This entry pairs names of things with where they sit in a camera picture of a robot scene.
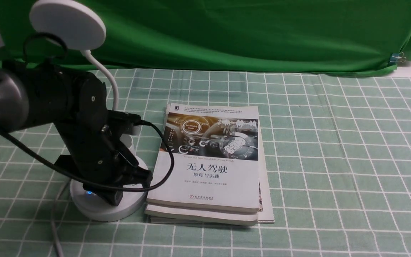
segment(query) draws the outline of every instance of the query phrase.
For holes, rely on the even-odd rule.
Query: publisher logo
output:
[[[206,196],[206,195],[190,195],[189,198],[190,198],[190,199],[194,199],[194,200],[209,200],[209,201],[213,201],[213,196]]]

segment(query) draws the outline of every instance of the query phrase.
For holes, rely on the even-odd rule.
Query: robotic arm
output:
[[[131,134],[143,121],[139,115],[108,110],[106,86],[95,75],[48,61],[33,69],[4,61],[0,69],[0,132],[51,122],[70,152],[70,156],[61,155],[55,166],[68,171],[73,179],[84,180],[85,190],[116,206],[123,190],[93,184],[121,189],[128,184],[142,184],[143,189],[150,185],[152,172],[139,167],[120,141],[122,134]]]

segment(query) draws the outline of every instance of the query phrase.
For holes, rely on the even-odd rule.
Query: black cable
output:
[[[169,157],[171,158],[171,166],[169,167],[168,173],[166,173],[166,175],[164,176],[164,178],[160,182],[158,182],[157,184],[155,184],[153,186],[147,187],[147,188],[113,187],[113,186],[107,186],[107,185],[102,185],[102,184],[95,183],[95,182],[92,182],[92,181],[88,181],[88,180],[83,179],[81,177],[77,177],[74,174],[69,173],[67,170],[64,170],[64,169],[56,166],[55,164],[51,163],[50,161],[47,161],[46,159],[42,158],[37,153],[33,152],[26,145],[24,145],[22,142],[18,141],[18,139],[14,138],[12,135],[5,132],[4,130],[0,129],[0,135],[2,137],[6,138],[11,143],[13,143],[16,147],[20,148],[22,151],[27,153],[29,156],[31,156],[34,159],[36,159],[37,161],[39,161],[40,163],[44,164],[45,166],[49,167],[50,169],[52,169],[52,170],[54,170],[54,171],[56,171],[56,172],[58,172],[58,173],[60,173],[64,176],[67,176],[67,177],[70,177],[71,179],[74,179],[75,181],[81,182],[81,183],[89,185],[89,186],[93,186],[93,187],[95,187],[97,189],[101,189],[101,190],[123,191],[123,192],[147,192],[147,191],[150,191],[150,190],[153,190],[153,189],[156,189],[156,188],[160,187],[169,178],[169,176],[171,175],[172,170],[174,168],[174,155],[173,155],[172,151],[170,150],[170,148],[168,146],[168,143],[163,138],[163,133],[160,131],[160,129],[158,129],[158,127],[153,125],[151,122],[147,122],[147,121],[144,121],[144,120],[140,121],[136,125],[150,126],[153,129],[155,129],[156,132],[158,133],[158,135],[161,137],[161,142],[166,147],[166,149],[169,153]]]
[[[55,56],[55,58],[57,59],[64,59],[67,55],[67,46],[66,43],[59,37],[59,36],[55,36],[54,34],[51,33],[47,33],[47,32],[37,32],[34,33],[30,36],[28,36],[25,41],[23,42],[23,61],[28,64],[28,55],[26,54],[26,46],[28,45],[29,42],[31,42],[33,39],[41,39],[41,38],[47,38],[50,39],[54,42],[56,42],[57,44],[59,44],[62,49],[63,49],[63,55],[61,56]]]

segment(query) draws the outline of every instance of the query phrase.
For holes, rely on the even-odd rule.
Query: checkered tablecloth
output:
[[[97,223],[66,194],[57,210],[66,256],[411,256],[411,78],[111,72],[119,109],[159,127],[170,102],[258,106],[276,222],[156,225],[140,209]],[[50,161],[67,153],[52,125],[13,135]],[[158,136],[144,127],[134,142],[153,168]],[[55,256],[49,212],[65,180],[0,137],[0,256]]]

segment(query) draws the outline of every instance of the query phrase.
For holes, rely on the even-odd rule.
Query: book cover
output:
[[[170,178],[148,193],[147,202],[174,207],[256,213],[258,107],[170,104],[164,138],[175,159]],[[170,162],[160,148],[152,184]]]
[[[152,223],[231,223],[235,225],[252,226],[254,223],[274,223],[274,211],[269,190],[269,180],[267,177],[266,161],[264,158],[264,148],[262,141],[259,145],[259,210],[257,219],[254,220],[253,214],[247,213],[222,213],[204,212],[202,210],[192,210],[187,208],[167,207],[158,208],[157,205],[147,205],[146,213],[151,215]]]

